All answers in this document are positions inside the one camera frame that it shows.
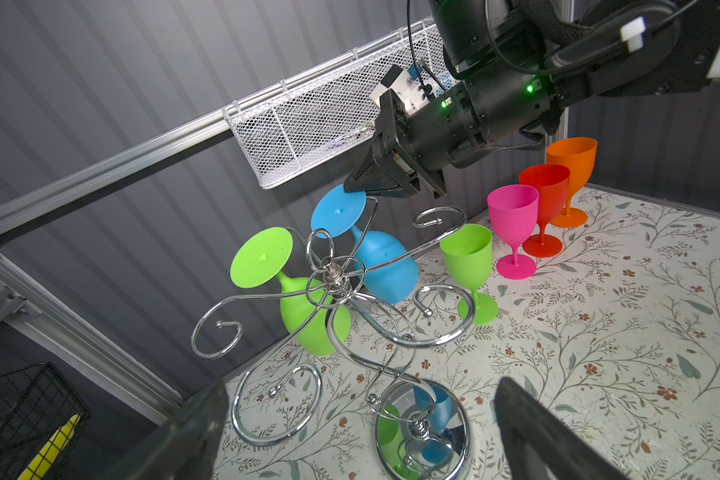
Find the yellow marker in basket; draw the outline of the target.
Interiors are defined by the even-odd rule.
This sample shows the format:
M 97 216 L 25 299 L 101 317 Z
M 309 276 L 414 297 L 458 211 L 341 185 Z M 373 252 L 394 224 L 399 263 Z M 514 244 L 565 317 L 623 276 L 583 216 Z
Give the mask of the yellow marker in basket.
M 17 477 L 18 480 L 43 479 L 61 453 L 73 440 L 82 415 L 75 414 L 49 438 L 33 460 Z

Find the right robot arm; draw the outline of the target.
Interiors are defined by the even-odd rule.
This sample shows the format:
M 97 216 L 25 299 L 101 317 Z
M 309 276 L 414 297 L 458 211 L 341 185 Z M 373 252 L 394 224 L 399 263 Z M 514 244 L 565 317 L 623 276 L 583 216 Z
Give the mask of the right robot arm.
M 550 1 L 430 7 L 455 84 L 415 114 L 397 93 L 381 95 L 349 193 L 442 197 L 445 168 L 504 151 L 515 132 L 525 149 L 540 149 L 582 100 L 700 90 L 720 49 L 720 1 L 598 1 L 575 22 Z

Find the blue wine glass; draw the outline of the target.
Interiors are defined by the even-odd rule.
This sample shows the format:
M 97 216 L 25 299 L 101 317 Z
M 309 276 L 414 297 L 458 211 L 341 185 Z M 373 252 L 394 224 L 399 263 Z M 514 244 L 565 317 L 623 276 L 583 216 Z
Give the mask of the blue wine glass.
M 403 244 L 392 235 L 369 231 L 362 243 L 362 231 L 356 226 L 365 210 L 364 192 L 346 193 L 342 185 L 330 190 L 320 200 L 311 217 L 311 229 L 323 228 L 332 237 L 350 231 L 359 246 L 355 257 L 369 268 L 392 260 L 406 252 Z M 364 285 L 377 298 L 391 304 L 404 301 L 416 288 L 419 269 L 413 258 L 400 260 L 383 269 L 369 272 Z

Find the green wine glass back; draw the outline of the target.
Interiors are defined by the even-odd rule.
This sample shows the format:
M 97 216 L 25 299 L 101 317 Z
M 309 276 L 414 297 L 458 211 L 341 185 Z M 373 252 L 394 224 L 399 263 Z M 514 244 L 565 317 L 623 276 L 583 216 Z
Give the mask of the green wine glass back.
M 326 321 L 329 311 L 317 309 L 315 304 L 322 300 L 323 292 L 316 290 L 308 296 L 303 291 L 315 285 L 306 277 L 290 278 L 282 272 L 288 262 L 294 240 L 291 233 L 282 227 L 272 227 L 252 236 L 236 253 L 231 266 L 232 282 L 240 288 L 254 288 L 276 278 L 288 298 L 279 301 L 280 314 L 286 329 L 292 333 L 308 320 L 314 319 L 298 335 L 298 342 L 312 355 L 327 357 L 335 352 L 330 342 Z

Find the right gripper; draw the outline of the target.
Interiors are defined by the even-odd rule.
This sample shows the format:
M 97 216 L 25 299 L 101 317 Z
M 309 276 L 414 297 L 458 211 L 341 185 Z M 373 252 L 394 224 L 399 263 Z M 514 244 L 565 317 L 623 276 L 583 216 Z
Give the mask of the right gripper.
M 463 169 L 487 155 L 513 150 L 500 145 L 514 131 L 528 141 L 519 149 L 543 146 L 559 127 L 562 108 L 552 82 L 492 62 L 458 82 L 415 115 L 392 90 L 380 97 L 374 138 L 345 178 L 346 193 L 409 198 L 426 188 L 446 190 L 443 170 Z

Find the pink wine glass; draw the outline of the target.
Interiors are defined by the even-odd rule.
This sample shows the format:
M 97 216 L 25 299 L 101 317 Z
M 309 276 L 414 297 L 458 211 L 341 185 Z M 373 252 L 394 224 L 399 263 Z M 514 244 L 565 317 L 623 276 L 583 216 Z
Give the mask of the pink wine glass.
M 521 255 L 519 249 L 537 224 L 538 202 L 538 191 L 523 184 L 497 188 L 487 197 L 494 233 L 512 250 L 510 255 L 497 261 L 496 269 L 504 278 L 525 280 L 536 272 L 535 261 Z

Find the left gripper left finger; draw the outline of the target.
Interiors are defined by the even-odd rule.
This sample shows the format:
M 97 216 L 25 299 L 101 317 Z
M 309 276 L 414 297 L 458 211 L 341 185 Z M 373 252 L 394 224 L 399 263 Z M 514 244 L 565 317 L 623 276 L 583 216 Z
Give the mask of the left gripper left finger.
M 216 381 L 140 442 L 102 479 L 209 479 L 213 475 L 230 400 Z

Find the orange wine glass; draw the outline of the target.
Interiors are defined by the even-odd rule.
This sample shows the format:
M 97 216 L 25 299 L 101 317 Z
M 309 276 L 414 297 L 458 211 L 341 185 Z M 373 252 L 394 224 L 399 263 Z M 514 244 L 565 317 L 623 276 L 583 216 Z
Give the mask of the orange wine glass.
M 589 181 L 596 159 L 598 142 L 589 137 L 567 138 L 551 144 L 546 150 L 546 163 L 565 166 L 570 171 L 568 196 L 561 213 L 552 220 L 554 226 L 571 229 L 584 225 L 588 215 L 572 207 L 572 200 Z

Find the chrome wine glass rack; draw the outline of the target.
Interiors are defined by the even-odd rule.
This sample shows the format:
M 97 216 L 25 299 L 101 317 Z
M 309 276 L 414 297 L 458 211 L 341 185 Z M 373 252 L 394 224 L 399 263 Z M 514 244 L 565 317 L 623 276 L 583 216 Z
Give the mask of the chrome wine glass rack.
M 359 242 L 371 231 L 378 202 L 366 197 L 356 226 Z M 297 340 L 314 319 L 279 340 L 226 385 L 229 417 L 214 464 L 214 479 L 333 479 L 378 475 L 395 479 L 466 479 L 474 466 L 474 430 L 460 399 L 430 376 L 433 357 L 474 323 L 467 289 L 422 280 L 402 302 L 391 305 L 364 285 L 369 272 L 408 257 L 437 252 L 430 240 L 398 257 L 367 268 L 355 257 L 350 231 L 332 237 L 318 228 L 308 236 L 288 230 L 294 240 L 282 272 L 306 277 L 321 290 L 317 309 L 329 311 L 327 335 L 335 352 L 309 353 Z M 204 343 L 210 333 L 227 332 L 231 352 L 241 343 L 240 307 L 273 303 L 290 295 L 273 278 L 211 307 L 191 336 L 193 352 L 211 360 Z

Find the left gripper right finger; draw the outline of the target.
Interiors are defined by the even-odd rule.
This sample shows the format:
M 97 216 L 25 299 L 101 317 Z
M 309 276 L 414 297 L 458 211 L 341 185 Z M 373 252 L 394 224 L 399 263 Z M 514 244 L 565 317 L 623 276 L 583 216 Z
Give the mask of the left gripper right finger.
M 624 479 L 523 387 L 500 379 L 494 411 L 513 479 Z

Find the red wine glass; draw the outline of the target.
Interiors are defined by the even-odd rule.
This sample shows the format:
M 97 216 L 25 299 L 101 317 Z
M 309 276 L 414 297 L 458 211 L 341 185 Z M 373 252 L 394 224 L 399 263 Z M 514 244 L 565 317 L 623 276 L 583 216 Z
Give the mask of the red wine glass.
M 530 236 L 523 249 L 531 256 L 550 258 L 560 253 L 560 239 L 546 233 L 547 226 L 563 210 L 568 199 L 570 170 L 563 165 L 543 164 L 520 173 L 519 183 L 534 187 L 539 193 L 537 224 L 540 232 Z

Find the yellow-green wine glass front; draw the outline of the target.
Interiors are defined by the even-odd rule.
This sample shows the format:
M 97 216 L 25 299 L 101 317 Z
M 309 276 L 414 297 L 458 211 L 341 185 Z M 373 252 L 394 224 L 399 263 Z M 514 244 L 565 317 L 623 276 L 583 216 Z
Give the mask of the yellow-green wine glass front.
M 471 292 L 475 304 L 475 325 L 486 325 L 498 316 L 496 300 L 480 292 L 493 271 L 493 237 L 479 224 L 465 224 L 440 242 L 450 276 Z

